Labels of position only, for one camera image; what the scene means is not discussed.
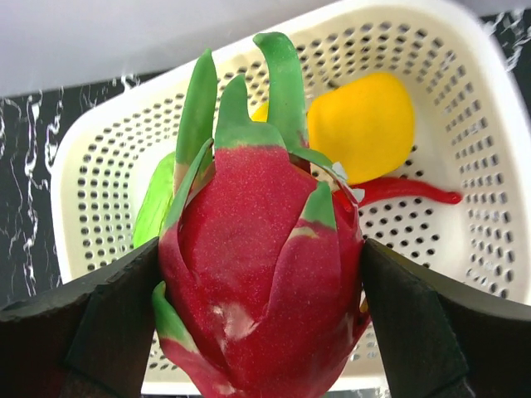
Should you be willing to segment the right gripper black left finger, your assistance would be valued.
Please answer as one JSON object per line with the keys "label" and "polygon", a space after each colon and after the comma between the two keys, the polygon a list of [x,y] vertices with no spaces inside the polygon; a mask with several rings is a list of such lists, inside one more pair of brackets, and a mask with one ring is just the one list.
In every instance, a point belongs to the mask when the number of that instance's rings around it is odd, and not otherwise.
{"label": "right gripper black left finger", "polygon": [[138,397],[153,341],[158,240],[1,311],[3,397]]}

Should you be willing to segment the yellow fake banana bunch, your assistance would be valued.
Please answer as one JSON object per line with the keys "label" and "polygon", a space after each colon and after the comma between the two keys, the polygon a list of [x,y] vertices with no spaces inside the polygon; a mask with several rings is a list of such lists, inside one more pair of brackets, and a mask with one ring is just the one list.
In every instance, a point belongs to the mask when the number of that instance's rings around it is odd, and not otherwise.
{"label": "yellow fake banana bunch", "polygon": [[265,123],[268,119],[268,113],[269,113],[269,102],[266,101],[251,116],[251,120],[254,122]]}

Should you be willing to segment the fake orange fruit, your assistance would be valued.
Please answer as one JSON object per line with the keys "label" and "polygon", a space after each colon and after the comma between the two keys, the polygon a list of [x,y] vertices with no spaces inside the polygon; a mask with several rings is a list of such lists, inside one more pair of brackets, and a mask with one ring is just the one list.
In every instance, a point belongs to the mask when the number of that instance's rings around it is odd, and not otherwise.
{"label": "fake orange fruit", "polygon": [[366,75],[317,97],[307,123],[310,147],[340,163],[353,185],[398,169],[415,140],[411,96],[388,72]]}

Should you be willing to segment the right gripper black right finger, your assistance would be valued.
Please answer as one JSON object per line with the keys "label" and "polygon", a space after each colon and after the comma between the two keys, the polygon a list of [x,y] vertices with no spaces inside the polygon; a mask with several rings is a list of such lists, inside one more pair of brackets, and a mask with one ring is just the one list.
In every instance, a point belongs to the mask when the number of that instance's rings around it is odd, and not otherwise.
{"label": "right gripper black right finger", "polygon": [[393,397],[528,397],[530,307],[369,239],[361,271]]}

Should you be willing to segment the red fake chili pepper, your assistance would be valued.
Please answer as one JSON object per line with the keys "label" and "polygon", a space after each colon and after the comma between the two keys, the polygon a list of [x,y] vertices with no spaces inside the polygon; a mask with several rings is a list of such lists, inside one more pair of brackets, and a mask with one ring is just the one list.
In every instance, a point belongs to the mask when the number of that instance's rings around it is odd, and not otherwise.
{"label": "red fake chili pepper", "polygon": [[363,194],[362,199],[357,199],[360,207],[398,197],[424,197],[450,205],[458,204],[462,200],[459,192],[442,190],[427,182],[400,177],[379,177],[350,185],[349,188],[358,197]]}

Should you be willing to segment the green fake vegetable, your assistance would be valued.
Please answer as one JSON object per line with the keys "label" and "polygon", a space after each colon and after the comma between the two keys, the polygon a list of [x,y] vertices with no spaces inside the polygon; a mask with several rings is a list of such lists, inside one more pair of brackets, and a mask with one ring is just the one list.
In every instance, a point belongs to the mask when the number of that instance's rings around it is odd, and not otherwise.
{"label": "green fake vegetable", "polygon": [[132,244],[140,247],[159,236],[173,201],[175,153],[166,155],[155,168],[134,223]]}

